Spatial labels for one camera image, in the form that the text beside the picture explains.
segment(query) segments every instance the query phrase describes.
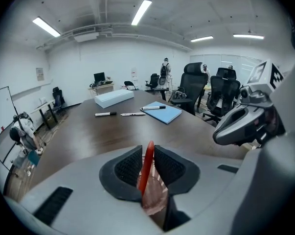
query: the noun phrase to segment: blue folder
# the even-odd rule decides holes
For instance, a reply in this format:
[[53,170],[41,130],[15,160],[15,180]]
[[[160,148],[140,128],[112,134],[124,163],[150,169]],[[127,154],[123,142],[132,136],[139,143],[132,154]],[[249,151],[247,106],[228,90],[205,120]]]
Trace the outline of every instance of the blue folder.
[[[159,103],[159,102],[154,102],[151,104],[148,104],[144,107],[150,107],[150,106],[162,106],[165,104]],[[177,116],[179,116],[182,112],[182,110],[179,110],[177,108],[165,105],[166,109],[158,109],[158,110],[141,110],[145,112],[146,114],[158,119],[159,121],[168,124],[172,120],[174,120]]]

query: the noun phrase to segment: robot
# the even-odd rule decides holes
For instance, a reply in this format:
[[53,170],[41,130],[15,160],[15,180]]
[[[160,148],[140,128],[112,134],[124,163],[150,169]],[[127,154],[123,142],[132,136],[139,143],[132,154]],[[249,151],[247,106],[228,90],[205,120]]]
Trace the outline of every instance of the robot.
[[[167,192],[161,225],[144,212],[136,188],[140,145],[71,163],[20,203],[6,201],[38,234],[257,233],[295,190],[295,132],[282,125],[285,112],[279,109],[285,102],[272,100],[294,76],[295,68],[285,79],[270,60],[256,66],[239,104],[217,125],[213,139],[220,145],[254,139],[262,144],[243,161],[155,145],[155,170]],[[288,135],[275,136],[284,132]]]
[[218,123],[213,139],[217,144],[253,142],[266,143],[285,132],[270,95],[282,83],[284,76],[267,60],[252,70],[240,89],[239,104]]

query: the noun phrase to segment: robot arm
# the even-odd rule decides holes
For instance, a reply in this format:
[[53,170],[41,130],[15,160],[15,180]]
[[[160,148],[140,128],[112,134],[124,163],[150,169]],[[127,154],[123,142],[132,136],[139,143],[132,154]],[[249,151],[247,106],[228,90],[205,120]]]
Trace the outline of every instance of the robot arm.
[[247,85],[240,89],[239,105],[217,125],[213,133],[214,141],[220,145],[242,145],[256,139],[263,144],[276,135],[276,128],[273,132],[270,127],[273,121],[279,126],[279,116],[270,94],[282,80],[283,75],[270,60],[256,66]]

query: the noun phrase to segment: floor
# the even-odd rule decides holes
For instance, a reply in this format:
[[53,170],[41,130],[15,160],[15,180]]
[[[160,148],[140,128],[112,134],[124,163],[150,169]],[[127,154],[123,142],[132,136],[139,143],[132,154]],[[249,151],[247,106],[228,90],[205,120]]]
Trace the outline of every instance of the floor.
[[[166,101],[169,100],[170,96],[171,95],[169,93],[166,94]],[[207,110],[206,102],[207,102],[207,95],[205,94],[202,97],[201,105],[200,105],[200,107],[202,109],[204,109],[204,110]],[[36,137],[38,137],[38,139],[40,140],[41,145],[43,143],[42,140],[44,140],[44,142],[46,142],[46,145],[49,144],[49,142],[51,141],[51,139],[53,138],[55,133],[58,131],[60,126],[66,121],[66,119],[68,118],[70,112],[75,107],[76,106],[67,108],[66,109],[67,112],[65,114],[63,114],[63,116],[57,116],[57,118],[59,120],[59,124],[57,124],[55,127],[53,127],[51,131],[49,131],[45,125],[43,125],[37,131]],[[206,119],[207,118],[207,117],[203,117],[203,114],[198,114],[198,113],[196,113],[196,116],[201,118],[201,119]],[[212,126],[216,127],[216,123],[214,121],[209,121],[207,123],[209,123]],[[250,150],[251,145],[247,145],[246,148],[247,148],[247,150]],[[31,182],[33,174],[35,173],[35,168],[33,168],[31,170],[31,175],[30,176],[27,175],[25,169],[29,165],[30,165],[30,162],[28,160],[25,160],[21,169],[14,168],[13,173],[18,174],[19,177],[16,177],[14,175],[11,176],[9,181],[8,181],[8,184],[7,184],[6,195],[8,197],[16,200],[17,202],[19,202],[23,198],[23,196],[29,191],[30,182]]]
[[[53,136],[58,131],[59,127],[66,121],[70,112],[75,107],[76,106],[67,108],[65,113],[57,115],[59,123],[55,125],[51,130],[48,130],[48,128],[45,125],[43,125],[36,132],[35,136],[39,140],[39,143],[42,147],[44,147],[43,141],[46,143],[46,145],[50,143]],[[29,191],[31,179],[33,174],[35,173],[35,168],[33,168],[31,170],[31,175],[27,175],[25,169],[30,165],[31,164],[29,160],[26,159],[20,169],[14,168],[12,172],[16,173],[18,177],[16,177],[15,175],[10,176],[9,181],[7,183],[6,196],[10,197],[11,199],[14,199],[17,202],[19,202],[23,198],[23,196]]]

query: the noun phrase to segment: ceiling light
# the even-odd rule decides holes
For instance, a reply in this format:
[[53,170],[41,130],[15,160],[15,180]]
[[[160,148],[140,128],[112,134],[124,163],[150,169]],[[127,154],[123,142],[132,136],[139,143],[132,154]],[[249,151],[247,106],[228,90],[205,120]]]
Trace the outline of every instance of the ceiling light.
[[242,38],[255,38],[255,39],[264,39],[263,36],[256,36],[256,35],[241,35],[241,34],[233,34],[234,37],[242,37]]
[[49,34],[51,34],[54,37],[60,36],[59,32],[54,30],[51,26],[49,26],[47,23],[45,23],[41,18],[34,19],[33,23],[35,23],[37,26],[41,27],[43,30],[46,30]]
[[197,41],[206,40],[206,39],[213,39],[213,37],[212,36],[201,37],[201,38],[198,38],[198,39],[193,39],[193,40],[191,40],[191,42],[197,42]]
[[132,21],[132,25],[137,25],[138,22],[141,20],[141,18],[143,17],[145,11],[148,9],[148,7],[151,5],[152,1],[149,0],[144,0],[141,4],[141,6],[139,7],[136,16],[134,17],[133,21]]
[[[242,64],[242,65],[245,65],[245,64]],[[254,68],[254,66],[252,66],[252,65],[245,65],[245,66],[249,66],[249,67],[253,67]]]

